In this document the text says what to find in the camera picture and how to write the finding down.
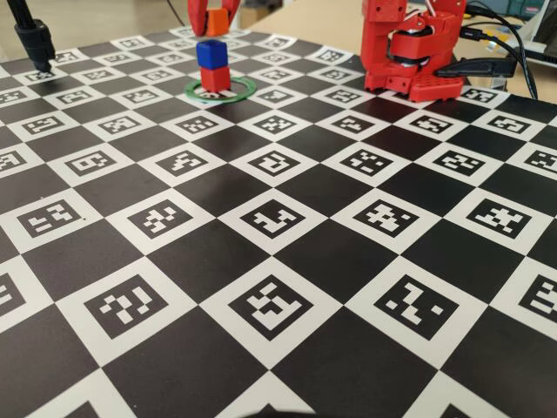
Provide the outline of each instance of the white square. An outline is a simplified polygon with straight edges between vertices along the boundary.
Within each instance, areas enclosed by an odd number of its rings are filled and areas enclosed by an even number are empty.
[[[190,218],[180,219],[183,212]],[[134,215],[151,236],[132,222]],[[152,253],[213,219],[214,216],[174,189],[165,190],[106,218],[143,254]]]
[[[322,164],[362,183],[377,187],[409,165],[410,161],[375,146],[358,142],[337,152]]]
[[[147,319],[136,322],[116,338],[111,338],[85,305],[96,296],[139,276],[167,304]],[[171,324],[196,305],[177,285],[148,259],[142,258],[117,272],[59,300],[57,306],[99,366],[104,366],[137,344]]]
[[[287,81],[302,77],[304,74],[284,67],[267,67],[250,72],[248,76],[270,84],[282,84]]]
[[[41,165],[43,160],[26,144],[0,150],[0,179]]]
[[[267,372],[215,418],[238,418],[239,416],[254,415],[267,405],[271,405],[277,411],[315,414],[313,409],[292,392],[277,376],[272,372]]]
[[[490,305],[557,340],[557,270],[554,268],[526,257]]]
[[[70,416],[87,402],[98,418],[135,418],[128,404],[100,368],[27,415],[27,418]]]
[[[58,69],[57,67],[54,67],[50,70],[50,72],[31,70],[15,74],[12,77],[23,85],[32,85],[44,83],[50,80],[56,80],[57,78],[66,77],[67,75],[68,74],[66,74],[64,71]]]
[[[120,39],[115,39],[111,41],[111,44],[116,46],[122,51],[133,51],[138,50],[141,48],[145,48],[147,46],[153,46],[154,43],[151,42],[146,37],[121,37]]]
[[[298,39],[284,35],[270,35],[268,38],[257,42],[255,45],[262,46],[268,50],[284,50],[293,46]]]
[[[546,127],[546,124],[536,120],[496,110],[488,111],[473,121],[472,125],[523,141],[529,141]]]
[[[557,150],[553,148],[528,142],[509,158],[507,163],[557,180]]]
[[[366,223],[354,217],[369,211]],[[405,226],[406,218],[413,221]],[[379,242],[391,251],[402,254],[424,233],[434,226],[440,217],[380,189],[373,189],[331,217],[356,233]]]
[[[174,70],[171,67],[155,67],[130,75],[131,78],[135,78],[137,81],[144,84],[161,83],[163,81],[173,80],[174,78],[181,78],[183,76],[183,72]]]
[[[234,124],[208,111],[195,111],[160,124],[190,142],[222,131]]]
[[[257,90],[249,99],[272,109],[278,109],[296,103],[307,95],[299,91],[287,89],[282,85],[270,85],[262,90]]]
[[[400,103],[401,105],[413,107],[414,109],[424,109],[434,101],[428,100],[426,102],[412,102],[408,100],[407,96],[392,90],[384,91],[383,93],[379,94],[379,97],[395,103]]]
[[[493,405],[440,371],[419,394],[403,418],[443,416],[449,405],[466,416],[508,418]]]
[[[68,185],[75,187],[132,165],[133,160],[109,144],[95,145],[48,163]]]
[[[83,84],[96,84],[125,77],[125,74],[116,68],[99,67],[92,70],[74,72],[71,76]]]
[[[23,142],[46,137],[53,133],[75,128],[76,126],[79,126],[79,123],[62,111],[51,111],[8,125],[10,130]]]
[[[67,189],[0,215],[0,226],[17,250],[26,253],[102,218],[75,190]]]
[[[21,255],[0,264],[0,307],[8,304],[12,309],[0,315],[0,334],[52,304]]]
[[[437,145],[414,162],[475,186],[481,185],[503,165],[497,159],[447,142]]]
[[[147,105],[162,102],[172,96],[152,85],[142,85],[134,89],[120,91],[112,94],[111,98],[128,109],[138,109]]]
[[[196,58],[180,51],[167,51],[146,58],[147,61],[151,61],[156,65],[173,65],[185,63],[186,61],[191,61],[192,59]]]
[[[197,42],[194,39],[172,39],[171,41],[161,42],[159,45],[167,50],[181,51],[195,48]]]
[[[300,56],[289,54],[288,52],[283,51],[267,51],[263,52],[262,54],[258,54],[252,57],[255,61],[259,61],[263,64],[269,65],[283,65],[291,63],[292,61],[298,61],[301,59]]]
[[[507,100],[510,95],[511,93],[504,91],[481,89],[480,87],[465,85],[462,87],[462,92],[457,100],[471,103],[472,105],[483,106],[488,109],[495,109]]]
[[[273,143],[250,152],[230,164],[271,187],[277,187],[317,165],[317,161]]]
[[[273,110],[240,122],[238,126],[276,142],[310,126],[311,123],[283,111]]]
[[[317,126],[337,132],[354,141],[361,141],[387,128],[390,124],[358,111],[345,110],[320,120]]]
[[[321,213],[275,189],[218,218],[269,254],[277,253],[326,220]]]
[[[312,94],[312,98],[344,109],[351,109],[374,97],[375,95],[372,93],[345,87],[344,85],[334,85],[333,87]]]
[[[480,205],[493,206],[493,209],[490,212],[475,213]],[[545,213],[483,189],[472,190],[445,215],[445,219],[524,255],[530,252],[553,220]],[[518,233],[518,235],[513,238],[509,233]]]
[[[78,48],[71,50],[56,51],[56,57],[51,60],[52,65],[59,66],[64,64],[79,63],[88,60],[89,57],[83,54]]]
[[[184,144],[144,159],[138,164],[170,187],[175,187],[226,162],[197,145]]]
[[[264,280],[269,281],[269,285],[258,289]],[[297,296],[284,300],[280,293],[275,296],[271,291],[266,293],[270,295],[267,297],[260,291],[265,292],[270,285],[274,285],[275,290],[289,288]],[[249,292],[253,296],[248,300]],[[271,331],[280,327],[285,320],[292,320],[293,315],[298,316],[296,307],[309,309],[269,340],[231,307],[233,302],[252,304],[255,314],[261,313],[259,309],[270,303],[281,304],[278,314],[269,311],[259,317],[253,315],[259,327]],[[267,368],[272,368],[337,312],[341,304],[281,262],[270,258],[213,294],[200,306],[255,358]]]
[[[331,46],[322,46],[313,54],[305,57],[305,59],[324,65],[338,65],[348,61],[353,55],[351,52],[339,50]]]
[[[424,110],[414,111],[394,124],[439,141],[447,141],[468,126],[460,120]]]
[[[57,109],[63,110],[73,106],[83,105],[103,97],[104,94],[100,91],[97,91],[88,85],[82,85],[80,87],[76,87],[75,89],[49,94],[48,96],[44,96],[43,99]]]
[[[3,107],[27,102],[33,100],[34,98],[39,98],[40,96],[36,94],[29,87],[16,87],[15,89],[8,89],[0,91],[0,109]]]
[[[127,64],[142,59],[139,55],[129,51],[111,52],[93,58],[101,65],[112,67],[114,65]]]
[[[122,111],[83,125],[105,142],[154,126],[155,123],[134,111]]]
[[[326,81],[327,83],[343,84],[356,78],[362,77],[364,74],[361,72],[348,70],[341,67],[325,67],[319,70],[312,71],[307,74],[310,77],[318,78],[319,80]]]
[[[425,308],[420,311],[413,305],[423,293],[436,294],[438,298],[442,297],[456,304],[456,309],[429,340],[376,306],[383,295],[408,278],[418,282],[419,286],[412,290],[406,287],[408,295],[405,301],[408,301],[408,307],[399,316],[416,320],[418,325],[425,324]],[[346,307],[432,366],[441,368],[487,305],[423,268],[398,257],[356,293],[346,303]]]

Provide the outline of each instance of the wooden table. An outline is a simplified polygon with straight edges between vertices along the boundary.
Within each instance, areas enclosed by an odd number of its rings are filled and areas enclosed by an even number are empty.
[[[361,4],[361,0],[298,0],[250,29],[298,37],[359,54],[363,28]],[[454,53],[457,58],[494,55],[484,44],[466,39],[457,43]],[[540,99],[557,103],[557,69],[536,63],[530,63],[530,69],[538,85]],[[470,81],[474,85],[489,86],[489,78],[471,78]],[[508,80],[507,89],[513,94],[529,97],[519,66],[514,77]]]

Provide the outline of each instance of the black cable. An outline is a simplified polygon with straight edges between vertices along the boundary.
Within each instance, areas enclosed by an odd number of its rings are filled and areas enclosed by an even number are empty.
[[[532,98],[537,100],[538,89],[534,81],[534,76],[532,75],[532,72],[528,68],[528,62],[526,60],[526,49],[524,48],[524,43],[522,42],[522,38],[520,37],[519,32],[505,18],[499,16],[497,13],[495,13],[492,10],[484,9],[483,7],[479,7],[479,6],[471,6],[470,4],[468,4],[468,6],[466,7],[466,13],[475,16],[483,16],[483,17],[490,17],[492,19],[497,19],[513,33],[513,35],[516,37],[516,40],[519,44],[519,48],[520,48],[519,62],[521,63],[520,65],[522,66],[522,68],[524,69],[524,78],[526,79],[526,84],[528,86],[528,90],[530,91],[530,96],[532,96]]]
[[[171,6],[172,13],[174,13],[174,16],[175,16],[176,19],[180,22],[180,25],[185,26],[185,25],[184,25],[184,21],[182,21],[182,19],[180,19],[180,15],[179,15],[178,12],[176,11],[176,9],[174,9],[174,6],[172,5],[171,0],[166,0],[166,2],[168,3],[169,6]]]

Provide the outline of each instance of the green ring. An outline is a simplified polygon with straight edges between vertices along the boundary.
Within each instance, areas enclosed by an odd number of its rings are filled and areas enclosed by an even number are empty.
[[[193,80],[185,87],[185,95],[193,100],[207,103],[236,103],[240,100],[244,100],[245,98],[250,97],[258,89],[258,86],[255,84],[255,82],[251,81],[249,78],[231,77],[231,81],[234,83],[242,84],[245,87],[245,90],[241,91],[239,94],[231,98],[202,98],[195,92],[195,90],[201,85],[201,81]]]

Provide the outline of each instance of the black square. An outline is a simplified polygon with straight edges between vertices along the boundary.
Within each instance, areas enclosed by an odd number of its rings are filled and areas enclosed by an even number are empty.
[[[410,125],[416,126],[425,131],[430,131],[433,133],[443,133],[447,129],[453,126],[452,123],[445,120],[433,118],[431,116],[423,115],[417,119],[410,122]]]
[[[394,125],[387,126],[364,139],[363,142],[412,161],[428,153],[440,143],[437,139],[425,137]]]
[[[316,165],[278,189],[325,216],[332,216],[372,188],[324,165]]]
[[[447,214],[473,189],[415,164],[403,168],[379,188],[439,216]]]
[[[197,140],[195,145],[224,161],[233,161],[262,146],[269,145],[269,141],[235,125],[212,135],[207,135]]]
[[[468,157],[455,151],[445,152],[439,158],[435,159],[433,163],[453,170],[454,172],[464,174],[465,176],[472,176],[485,164],[484,161]]]
[[[290,158],[281,152],[269,151],[268,153],[249,161],[248,164],[265,172],[266,174],[269,174],[270,176],[276,177],[283,172],[287,172],[296,165],[299,165],[299,161],[294,158]]]
[[[241,219],[252,228],[273,239],[299,224],[305,217],[272,199],[246,213]]]
[[[556,294],[555,282],[539,274],[520,300],[519,305],[557,323],[557,310],[553,302]]]
[[[137,416],[212,418],[266,369],[195,308],[104,371]]]
[[[67,188],[68,185],[47,165],[17,172],[0,179],[0,213],[36,202],[43,196],[50,196]]]
[[[507,100],[497,106],[497,110],[521,115],[523,118],[530,118],[544,124],[551,122],[557,116],[555,104],[514,95],[509,96]]]
[[[317,414],[395,418],[436,370],[341,308],[272,372]]]
[[[65,200],[59,200],[17,217],[25,231],[33,238],[55,231],[78,219],[81,219],[81,216]]]
[[[443,372],[516,418],[554,417],[557,342],[488,307]]]
[[[142,233],[154,239],[192,219],[182,208],[166,199],[128,218]]]
[[[427,111],[434,111],[439,113],[439,115],[445,115],[449,118],[455,118],[462,120],[464,122],[472,123],[474,120],[483,116],[489,111],[489,109],[477,106],[476,104],[470,104],[467,102],[461,102],[459,100],[438,100],[435,103],[431,103],[426,107]]]
[[[342,109],[332,104],[322,102],[316,98],[303,98],[298,102],[289,104],[280,109],[294,115],[298,118],[308,120],[310,122],[318,122],[322,119],[339,113]]]
[[[393,261],[396,254],[326,220],[275,257],[345,303]]]
[[[353,110],[390,123],[394,123],[416,111],[413,107],[384,98],[372,98],[365,103],[358,104]]]
[[[295,78],[291,81],[283,83],[282,85],[287,89],[299,91],[300,93],[307,94],[308,96],[334,86],[334,84],[308,76]]]
[[[354,219],[395,238],[413,224],[418,217],[378,199],[354,216]]]
[[[230,120],[234,124],[238,124],[244,120],[258,116],[261,113],[265,113],[269,111],[269,109],[251,100],[242,100],[234,104],[219,104],[210,107],[207,111],[226,120]]]
[[[91,180],[76,187],[103,216],[166,190],[168,186],[138,165]]]
[[[51,298],[59,300],[139,259],[141,253],[101,220],[23,257]]]
[[[444,219],[403,255],[486,303],[491,302],[524,259],[518,253]]]
[[[313,307],[313,304],[270,275],[238,296],[228,306],[271,341]],[[281,321],[272,321],[265,317],[268,312],[288,316]]]
[[[524,145],[524,141],[519,139],[472,125],[464,128],[447,142],[501,161],[507,161]]]
[[[354,141],[320,126],[311,125],[280,140],[279,143],[309,158],[323,161]]]
[[[138,274],[84,303],[113,340],[168,306]]]
[[[481,184],[482,189],[555,216],[557,182],[553,179],[504,164]]]
[[[374,305],[426,340],[431,340],[459,307],[406,274]]]
[[[557,248],[557,220],[554,220],[541,235],[538,242],[534,245],[528,257],[541,261],[553,268],[557,268],[557,258],[555,257]]]
[[[9,274],[0,274],[0,318],[22,306],[25,299]]]
[[[219,220],[149,254],[149,259],[198,303],[267,257]]]
[[[161,126],[152,126],[111,141],[113,147],[135,161],[152,157],[183,144],[182,138]]]
[[[513,239],[532,219],[525,213],[515,211],[490,199],[483,199],[466,218]]]
[[[265,183],[223,165],[175,187],[214,216],[220,216],[269,189]]]
[[[57,308],[47,307],[0,334],[2,415],[27,416],[97,368]]]

